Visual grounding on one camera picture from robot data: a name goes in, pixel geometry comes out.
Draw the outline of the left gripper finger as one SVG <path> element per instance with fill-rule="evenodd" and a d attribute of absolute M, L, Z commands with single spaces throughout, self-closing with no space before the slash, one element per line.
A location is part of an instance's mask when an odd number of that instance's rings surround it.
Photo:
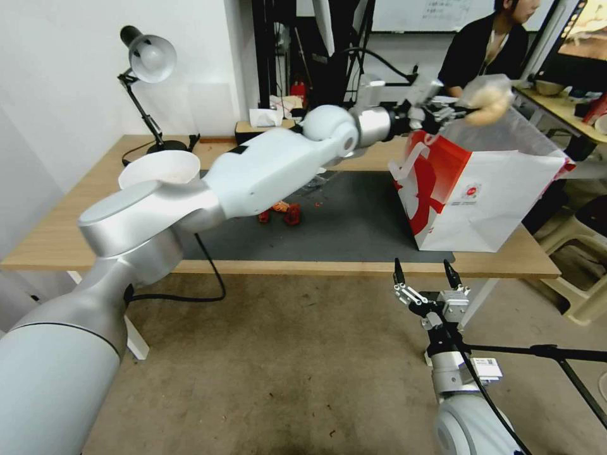
<path fill-rule="evenodd" d="M 431 120 L 439 126 L 446 126 L 448 123 L 462 119 L 469 114 L 476 112 L 475 108 L 468 107 L 427 107 L 426 119 Z"/>
<path fill-rule="evenodd" d="M 455 110 L 464 110 L 466 108 L 458 97 L 450 97 L 447 95 L 435 95 L 426 102 L 426 107 L 434 110 L 440 110 L 447 107 Z"/>

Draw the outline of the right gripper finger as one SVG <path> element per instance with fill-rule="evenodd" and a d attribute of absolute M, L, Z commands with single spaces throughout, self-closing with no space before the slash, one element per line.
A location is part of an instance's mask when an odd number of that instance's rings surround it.
<path fill-rule="evenodd" d="M 452 267 L 449 261 L 443 260 L 443 265 L 445 268 L 445 275 L 451 289 L 453 291 L 462 293 L 464 296 L 468 296 L 470 293 L 470 288 L 463 285 L 459 273 Z"/>
<path fill-rule="evenodd" d="M 405 305 L 425 305 L 426 297 L 418 293 L 414 288 L 410 287 L 405 282 L 405 276 L 403 273 L 402 265 L 398 257 L 394 259 L 394 292 L 395 296 Z"/>

